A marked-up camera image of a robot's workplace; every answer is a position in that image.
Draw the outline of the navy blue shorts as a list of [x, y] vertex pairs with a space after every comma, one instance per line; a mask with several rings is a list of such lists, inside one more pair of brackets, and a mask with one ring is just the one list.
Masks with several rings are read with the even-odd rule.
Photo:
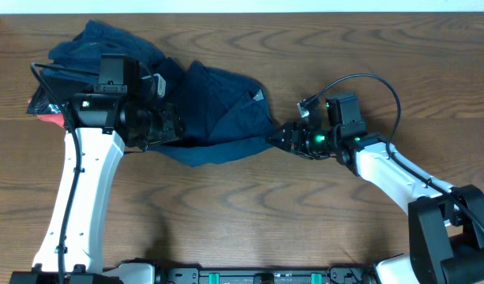
[[163, 102], [176, 106], [185, 136], [150, 145], [187, 166], [223, 164], [270, 148], [272, 124], [265, 90], [253, 79], [195, 61], [184, 70], [171, 58], [154, 69], [166, 81]]

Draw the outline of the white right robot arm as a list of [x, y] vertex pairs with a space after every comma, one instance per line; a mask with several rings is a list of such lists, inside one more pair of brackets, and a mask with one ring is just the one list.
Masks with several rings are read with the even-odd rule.
[[435, 178], [402, 156], [378, 133], [359, 123], [330, 129], [288, 122], [267, 137], [285, 152], [309, 160], [335, 158], [355, 176], [376, 185], [408, 217], [407, 255], [375, 264], [379, 283], [484, 281], [484, 193]]

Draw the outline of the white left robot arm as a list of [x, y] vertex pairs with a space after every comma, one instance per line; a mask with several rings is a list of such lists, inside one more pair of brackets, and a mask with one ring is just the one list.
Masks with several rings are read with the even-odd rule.
[[131, 260], [103, 269], [103, 229], [114, 174], [126, 147], [182, 139], [176, 107], [129, 95], [73, 95], [76, 128], [65, 135], [65, 159], [51, 222], [30, 271], [11, 283], [155, 283], [164, 277], [151, 261]]

